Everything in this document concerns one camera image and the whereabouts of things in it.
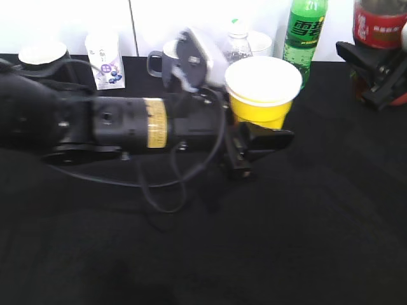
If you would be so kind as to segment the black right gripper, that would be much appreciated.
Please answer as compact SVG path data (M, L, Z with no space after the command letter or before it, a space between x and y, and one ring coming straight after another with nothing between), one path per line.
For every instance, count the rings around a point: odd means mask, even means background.
M373 49L338 41L336 52L354 70L358 97L368 107L380 111L406 93L406 51L402 48Z

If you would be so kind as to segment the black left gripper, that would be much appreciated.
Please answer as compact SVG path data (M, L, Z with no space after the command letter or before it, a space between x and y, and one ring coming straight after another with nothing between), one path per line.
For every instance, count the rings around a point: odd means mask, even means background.
M250 161L287 148L294 139L290 130L270 129L250 122L237 127L221 91L204 87L195 93L180 91L165 97L168 117L170 164L178 181L189 181L213 163L219 163L231 179L251 176ZM206 157L182 170L176 154L205 151Z

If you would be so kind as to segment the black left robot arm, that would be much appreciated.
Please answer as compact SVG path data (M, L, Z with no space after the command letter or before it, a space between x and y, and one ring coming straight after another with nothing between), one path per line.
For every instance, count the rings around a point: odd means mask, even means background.
M223 96L204 87L164 97L103 97L85 86L19 74L1 75L1 147L31 153L53 166L117 159L123 154L205 151L188 170L175 170L186 182L214 160L233 176L251 163L287 148L289 130L249 122L234 123Z

